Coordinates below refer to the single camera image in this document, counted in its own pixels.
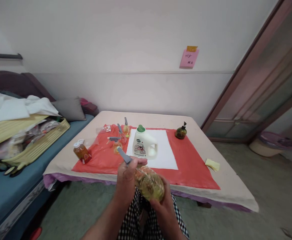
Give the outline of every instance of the white detergent bottle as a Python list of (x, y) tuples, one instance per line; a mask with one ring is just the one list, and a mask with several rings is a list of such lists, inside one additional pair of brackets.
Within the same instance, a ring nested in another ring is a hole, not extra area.
[(133, 153), (138, 158), (154, 159), (158, 153), (157, 140), (139, 125), (133, 140)]

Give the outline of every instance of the white cloth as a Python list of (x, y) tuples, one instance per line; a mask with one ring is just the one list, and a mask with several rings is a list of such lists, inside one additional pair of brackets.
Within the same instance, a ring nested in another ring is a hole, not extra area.
[(59, 116), (48, 98), (30, 95), (18, 99), (0, 93), (0, 121), (27, 118), (30, 114)]

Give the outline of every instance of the table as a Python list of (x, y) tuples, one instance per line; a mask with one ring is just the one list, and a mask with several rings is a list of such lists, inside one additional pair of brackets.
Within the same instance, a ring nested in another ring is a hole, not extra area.
[(114, 184), (117, 175), (73, 172), (72, 168), (76, 164), (77, 159), (69, 158), (69, 153), (72, 153), (73, 144), (77, 142), (77, 140), (96, 137), (96, 129), (104, 126), (104, 124), (124, 124), (124, 117), (127, 117), (129, 125), (138, 126), (142, 124), (145, 128), (177, 129), (185, 121), (187, 123), (187, 136), (203, 161), (210, 158), (220, 163), (220, 170), (218, 172), (214, 172), (210, 169), (212, 177), (219, 185), (220, 190), (171, 185), (171, 190), (175, 195), (188, 197), (202, 203), (207, 202), (213, 206), (227, 206), (242, 211), (259, 211), (254, 196), (237, 176), (236, 172), (202, 132), (194, 119), (186, 116), (112, 111), (100, 112), (50, 162), (43, 174), (46, 188), (56, 179), (59, 181), (70, 180)]

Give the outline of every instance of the pink sticky note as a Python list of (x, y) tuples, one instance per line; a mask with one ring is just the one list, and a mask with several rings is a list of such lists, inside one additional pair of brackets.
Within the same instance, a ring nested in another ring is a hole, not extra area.
[(184, 50), (182, 61), (180, 62), (180, 67), (193, 67), (195, 66), (195, 62), (199, 53), (199, 49), (195, 52), (187, 52)]

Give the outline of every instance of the checkered pants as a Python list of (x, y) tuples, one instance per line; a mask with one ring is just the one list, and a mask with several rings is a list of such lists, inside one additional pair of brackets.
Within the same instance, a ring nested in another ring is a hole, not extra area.
[[(176, 218), (177, 218), (179, 227), (180, 227), (182, 233), (189, 240), (189, 235), (188, 235), (185, 223), (182, 220), (179, 209), (176, 205), (176, 199), (172, 193), (171, 193), (171, 195), (172, 195), (174, 209), (175, 209)], [(148, 212), (148, 219), (145, 223), (143, 233), (141, 233), (140, 223), (139, 223), (139, 215), (141, 214), (143, 209)], [(135, 196), (133, 198), (133, 201), (131, 202), (131, 204), (127, 210), (127, 213), (125, 215), (125, 218), (122, 222), (117, 239), (118, 240), (165, 239), (162, 235), (160, 228), (159, 228), (155, 210), (151, 207), (149, 201), (147, 201), (141, 195), (141, 193), (137, 190), (137, 188), (135, 191)]]

